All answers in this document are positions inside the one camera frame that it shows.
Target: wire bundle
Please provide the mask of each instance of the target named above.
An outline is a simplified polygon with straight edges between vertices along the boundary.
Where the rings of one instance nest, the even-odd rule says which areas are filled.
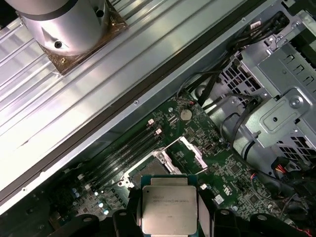
[[[279,171],[282,174],[286,173],[286,170],[280,164],[276,167],[276,171]]]
[[[198,103],[203,106],[205,101],[208,99],[218,77],[222,71],[229,65],[230,58],[235,55],[240,49],[244,48],[247,45],[257,43],[265,38],[276,34],[285,27],[287,18],[281,13],[278,12],[274,17],[265,22],[263,25],[256,27],[251,30],[246,30],[241,33],[236,39],[232,40],[227,45],[227,54],[220,60],[220,62],[212,69],[207,72],[204,72],[200,78],[195,82],[189,85],[189,92],[194,91],[202,82],[207,80],[211,74],[210,80],[208,81],[202,95],[198,99]]]

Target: sticker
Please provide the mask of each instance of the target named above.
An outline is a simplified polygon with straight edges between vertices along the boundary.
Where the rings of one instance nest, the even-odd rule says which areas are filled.
[[[217,204],[221,204],[224,199],[222,198],[222,196],[219,194],[215,197],[215,201],[217,202]]]
[[[255,28],[259,27],[259,26],[261,26],[261,21],[257,21],[255,23],[252,23],[250,25],[250,29],[253,30],[253,29],[255,29]]]

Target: white label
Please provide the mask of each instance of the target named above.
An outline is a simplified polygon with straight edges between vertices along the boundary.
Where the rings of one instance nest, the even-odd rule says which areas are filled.
[[[222,196],[219,194],[215,197],[215,201],[217,202],[217,204],[221,204],[224,199],[222,198]]]
[[[252,29],[255,29],[255,28],[259,27],[259,26],[261,26],[261,21],[257,21],[255,23],[251,24],[250,25],[250,29],[252,30]]]
[[[79,179],[79,180],[82,179],[83,177],[84,177],[83,174],[78,175],[78,179]]]

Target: chip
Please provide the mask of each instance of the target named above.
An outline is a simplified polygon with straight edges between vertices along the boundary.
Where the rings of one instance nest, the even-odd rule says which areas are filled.
[[[240,170],[240,168],[237,164],[235,164],[231,167],[231,170],[233,173],[237,173]]]
[[[255,204],[257,201],[259,201],[258,197],[256,195],[252,196],[250,199],[249,199],[253,204]]]
[[[146,165],[142,170],[138,171],[131,177],[134,185],[140,187],[141,178],[143,175],[165,175],[169,174],[158,159],[154,159],[152,162]]]

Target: ram slot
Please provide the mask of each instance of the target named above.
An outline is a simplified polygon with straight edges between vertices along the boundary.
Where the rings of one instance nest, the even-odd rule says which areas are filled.
[[[97,167],[94,167],[92,170],[87,170],[86,171],[87,178],[94,175],[95,173],[100,172],[100,170],[102,170],[105,166],[109,165],[111,162],[116,160],[117,157],[122,157],[122,155],[128,154],[130,151],[132,151],[132,149],[137,147],[137,145],[139,144],[139,141],[144,141],[150,138],[151,136],[154,135],[154,133],[155,132],[151,130],[142,131],[140,134],[138,134],[136,137],[132,139],[132,142],[133,142],[132,144],[130,142],[129,144],[123,146],[118,151],[106,157],[100,165],[98,165]]]
[[[102,167],[99,167],[97,170],[95,170],[93,173],[90,173],[86,176],[86,179],[91,182],[91,179],[95,176],[103,175],[103,173],[110,170],[113,166],[115,166],[117,163],[121,163],[123,160],[125,160],[126,156],[130,156],[133,153],[137,152],[142,146],[145,146],[148,142],[153,140],[156,136],[156,132],[153,132],[146,137],[143,137],[138,143],[134,144],[130,150],[126,151],[123,154],[119,154],[118,157],[113,157],[110,160],[108,160],[106,163],[102,165]]]
[[[96,182],[94,183],[94,186],[96,187],[96,189],[99,189],[100,187],[102,187],[104,184],[109,182],[111,179],[117,176],[124,169],[128,168],[131,164],[141,160],[144,157],[144,154],[147,154],[150,151],[154,150],[155,147],[157,147],[159,140],[160,138],[156,137],[155,140],[153,140],[150,144],[147,144],[146,147],[143,147],[141,150],[139,150],[138,154],[130,156],[128,160],[124,162],[121,166],[119,166],[117,170],[115,170],[114,172],[110,172],[106,174],[105,176],[102,176],[98,180],[96,180]]]
[[[116,156],[118,153],[121,152],[121,150],[128,149],[129,146],[133,145],[135,142],[137,142],[140,137],[148,135],[150,132],[153,131],[153,124],[151,123],[149,125],[144,125],[140,129],[137,130],[132,136],[130,136],[126,142],[125,145],[123,145],[118,151],[111,152],[107,157],[102,157],[102,152],[97,154],[87,165],[85,165],[86,172],[89,172],[92,168],[95,168],[95,166],[99,167],[101,166],[107,159]]]

